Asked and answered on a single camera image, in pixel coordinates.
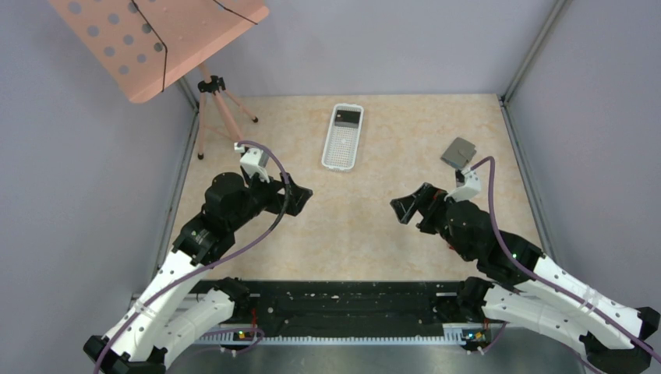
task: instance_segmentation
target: tabletop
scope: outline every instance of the tabletop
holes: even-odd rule
[[[296,183],[314,196],[297,217],[285,216],[258,246],[217,266],[208,278],[261,280],[454,281],[477,276],[438,235],[399,224],[389,202],[413,193],[423,182],[455,187],[454,169],[440,155],[457,136],[474,143],[473,162],[494,156],[495,209],[501,230],[539,246],[532,211],[496,95],[380,95],[247,97],[244,104],[259,117],[253,124],[236,112],[245,138],[275,153]],[[365,108],[355,167],[329,171],[321,164],[333,106]],[[224,131],[216,108],[207,121]],[[204,191],[214,176],[239,171],[231,140],[211,133],[203,160],[192,157],[172,241],[199,213]],[[267,166],[277,177],[273,162]],[[480,168],[482,193],[472,201],[488,210],[488,167]],[[262,213],[236,233],[235,251],[264,232],[275,216]]]

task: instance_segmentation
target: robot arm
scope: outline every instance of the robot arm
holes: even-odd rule
[[[243,176],[223,173],[214,178],[200,213],[184,225],[145,292],[104,336],[92,336],[85,343],[83,350],[97,361],[129,316],[138,314],[103,358],[101,370],[106,374],[164,373],[195,339],[232,316],[236,287],[225,285],[229,290],[209,292],[201,303],[170,321],[184,297],[208,271],[177,284],[150,305],[146,303],[179,278],[218,261],[235,244],[234,233],[262,211],[281,212],[285,196],[279,191],[285,185],[266,174],[268,157],[262,150],[237,150],[243,153]],[[313,193],[297,186],[289,175],[288,179],[290,200],[285,213],[296,216]]]
[[[649,366],[650,354],[633,345],[623,333],[597,316],[593,309],[600,309],[641,340],[657,330],[657,311],[633,309],[610,300],[572,277],[540,248],[518,235],[501,231],[512,256],[520,264],[536,276],[581,296],[585,303],[576,302],[532,279],[501,250],[489,214],[468,201],[481,189],[475,172],[469,168],[458,171],[457,182],[458,187],[449,193],[425,183],[410,196],[392,200],[391,206],[403,224],[407,224],[415,212],[420,212],[422,220],[416,227],[421,232],[439,234],[464,261],[477,260],[477,269],[500,284],[487,282],[493,287],[482,287],[478,300],[473,300],[476,305],[484,304],[479,310],[481,316],[519,324],[559,340],[587,356],[594,366],[606,372],[635,373]],[[501,290],[509,290],[508,297]],[[510,296],[518,291],[537,298],[537,306],[530,305],[531,299]],[[532,311],[539,323],[531,325],[530,322],[535,320],[529,318]]]

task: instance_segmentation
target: gray block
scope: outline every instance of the gray block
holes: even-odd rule
[[[463,169],[471,162],[476,152],[475,144],[457,137],[447,150],[445,150],[440,159],[455,169]]]

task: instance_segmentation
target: black string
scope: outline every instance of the black string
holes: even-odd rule
[[[147,20],[147,18],[144,16],[143,12],[138,8],[138,5],[136,4],[136,0],[131,0],[131,3],[133,4],[134,7],[136,7],[136,10],[140,15],[143,17],[145,23],[149,26],[149,28],[156,34],[156,37],[158,40],[163,44],[163,49],[165,50],[165,62],[163,63],[163,87],[161,88],[161,92],[165,91],[165,72],[168,70],[168,46],[165,44],[163,39],[161,39],[161,36],[158,35],[156,32],[156,29],[154,29],[153,26],[151,26],[151,23]]]
[[[212,1],[212,2],[215,2],[216,4],[218,4],[218,6],[220,6],[220,7],[221,7],[222,9],[224,9],[224,10],[227,10],[227,11],[230,12],[231,14],[234,14],[234,15],[236,15],[236,16],[239,16],[239,17],[245,19],[246,21],[253,23],[253,25],[257,25],[257,22],[255,22],[255,21],[253,21],[253,20],[251,20],[251,19],[245,18],[244,16],[242,16],[242,15],[238,14],[237,12],[231,10],[230,8],[226,7],[225,5],[222,5],[220,2],[218,2],[218,1],[216,1],[216,0],[211,0],[211,1]]]

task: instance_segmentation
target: white bracket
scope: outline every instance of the white bracket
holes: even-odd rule
[[[537,260],[534,272],[539,277],[567,289],[574,295],[581,296],[581,298],[617,321],[632,335],[637,337],[640,334],[642,321],[638,318],[638,310],[601,295],[597,290],[572,277],[567,271],[555,264],[550,257],[540,257]],[[624,334],[606,323],[603,318],[597,316],[593,309],[589,309],[586,304],[576,302],[574,299],[536,280],[527,280],[524,283],[517,284],[516,288],[537,296],[546,304],[553,306],[572,320],[580,323],[606,348],[631,349],[634,347]]]
[[[450,191],[445,196],[445,200],[454,199],[456,202],[470,200],[477,196],[482,191],[482,183],[479,181],[479,177],[474,170],[471,170],[470,167],[466,167],[461,170],[461,173],[464,175],[464,182],[460,183],[457,180],[457,188]]]
[[[154,342],[163,329],[172,313],[177,309],[190,289],[204,277],[208,271],[203,271],[183,283],[165,292],[160,298],[156,299],[149,307],[144,306],[151,296],[176,281],[180,277],[201,267],[198,264],[190,264],[191,258],[183,251],[170,252],[163,262],[163,266],[158,271],[156,277],[149,283],[147,289],[141,294],[131,309],[125,316],[117,322],[106,334],[107,337],[113,337],[124,322],[134,313],[140,315],[124,331],[119,339],[112,345],[111,349],[117,354],[124,352],[131,355],[131,362],[146,361],[154,348]]]
[[[510,322],[535,331],[567,345],[583,358],[585,345],[579,340],[588,329],[552,306],[531,298],[524,298],[495,284],[484,297],[482,307],[488,319]]]
[[[166,348],[165,368],[191,344],[214,326],[232,317],[234,302],[222,291],[211,290],[192,308],[164,326],[156,348]]]
[[[234,145],[234,151],[236,153],[244,153],[241,156],[240,164],[250,178],[257,173],[262,182],[270,182],[266,169],[269,157],[264,151],[257,148],[250,148],[246,151],[244,146],[237,146],[236,143]]]

